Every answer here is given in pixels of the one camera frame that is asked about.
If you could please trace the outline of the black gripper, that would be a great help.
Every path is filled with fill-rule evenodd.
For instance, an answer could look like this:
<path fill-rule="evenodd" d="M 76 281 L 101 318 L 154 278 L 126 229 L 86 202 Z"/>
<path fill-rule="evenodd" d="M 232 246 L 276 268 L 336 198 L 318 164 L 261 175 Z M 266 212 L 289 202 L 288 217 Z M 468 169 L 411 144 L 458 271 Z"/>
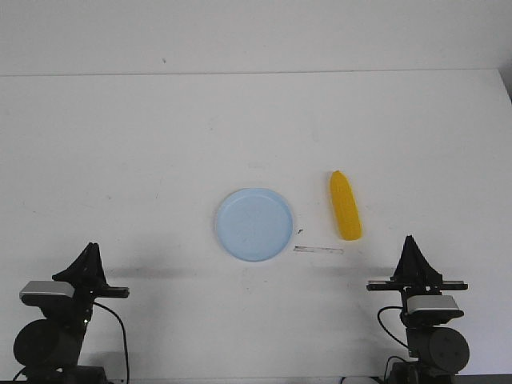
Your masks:
<path fill-rule="evenodd" d="M 78 280 L 91 265 L 94 270 L 95 285 L 99 288 L 77 288 L 73 300 L 83 320 L 91 320 L 93 304 L 97 298 L 126 299 L 130 295 L 128 287 L 108 286 L 102 266 L 99 244 L 90 242 L 80 255 L 63 271 L 52 275 L 53 280 Z"/>
<path fill-rule="evenodd" d="M 415 275 L 418 281 L 403 282 L 395 280 L 407 280 L 410 276 L 410 258 L 413 254 L 415 263 Z M 444 291 L 465 291 L 468 284 L 463 280 L 445 280 L 426 260 L 413 237 L 407 235 L 403 244 L 400 259 L 394 271 L 392 279 L 369 280 L 366 290 L 369 292 L 397 291 L 400 294 L 411 296 L 422 294 L 440 294 Z"/>

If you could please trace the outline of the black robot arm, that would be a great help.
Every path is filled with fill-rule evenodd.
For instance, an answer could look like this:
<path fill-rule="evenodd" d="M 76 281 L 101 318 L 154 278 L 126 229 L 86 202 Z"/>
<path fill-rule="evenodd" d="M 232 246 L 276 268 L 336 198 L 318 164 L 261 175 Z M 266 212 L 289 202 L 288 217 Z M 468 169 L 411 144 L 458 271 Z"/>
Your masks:
<path fill-rule="evenodd" d="M 32 280 L 19 292 L 21 302 L 40 309 L 43 318 L 24 326 L 16 336 L 13 353 L 27 383 L 109 383 L 102 366 L 78 364 L 93 309 L 98 307 L 118 321 L 122 332 L 126 380 L 130 362 L 126 328 L 111 308 L 99 298 L 126 299 L 127 287 L 108 284 L 102 266 L 99 244 L 90 242 L 80 255 L 50 280 Z"/>
<path fill-rule="evenodd" d="M 147 258 L 121 271 L 128 299 L 111 304 L 124 321 L 130 376 L 277 378 L 377 369 L 392 354 L 382 313 L 398 312 L 395 341 L 429 375 L 469 360 L 442 275 L 412 236 L 384 282 L 361 243 L 343 252 L 299 253 L 245 263 L 212 253 L 202 265 Z"/>

